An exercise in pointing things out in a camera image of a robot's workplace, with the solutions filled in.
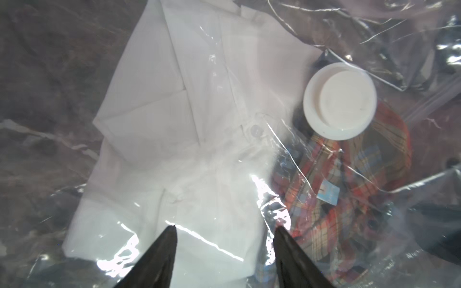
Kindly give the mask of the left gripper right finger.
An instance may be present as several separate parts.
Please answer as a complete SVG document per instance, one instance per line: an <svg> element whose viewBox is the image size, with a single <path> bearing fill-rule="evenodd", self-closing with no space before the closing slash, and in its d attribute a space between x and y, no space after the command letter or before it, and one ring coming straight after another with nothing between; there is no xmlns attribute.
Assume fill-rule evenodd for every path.
<svg viewBox="0 0 461 288"><path fill-rule="evenodd" d="M334 288L284 227L276 229L273 244L281 288Z"/></svg>

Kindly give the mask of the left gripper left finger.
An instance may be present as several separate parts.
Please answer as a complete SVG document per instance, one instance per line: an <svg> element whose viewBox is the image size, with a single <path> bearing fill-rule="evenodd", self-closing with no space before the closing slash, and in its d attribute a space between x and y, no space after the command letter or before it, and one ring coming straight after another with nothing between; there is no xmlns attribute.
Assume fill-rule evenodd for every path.
<svg viewBox="0 0 461 288"><path fill-rule="evenodd" d="M115 288L169 288L178 235L168 226Z"/></svg>

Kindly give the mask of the clear plastic vacuum bag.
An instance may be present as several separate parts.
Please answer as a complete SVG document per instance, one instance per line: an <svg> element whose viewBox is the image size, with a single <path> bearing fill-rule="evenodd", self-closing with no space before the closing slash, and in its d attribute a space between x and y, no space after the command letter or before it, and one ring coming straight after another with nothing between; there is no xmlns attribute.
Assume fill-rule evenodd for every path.
<svg viewBox="0 0 461 288"><path fill-rule="evenodd" d="M2 1L4 288L458 288L459 1Z"/></svg>

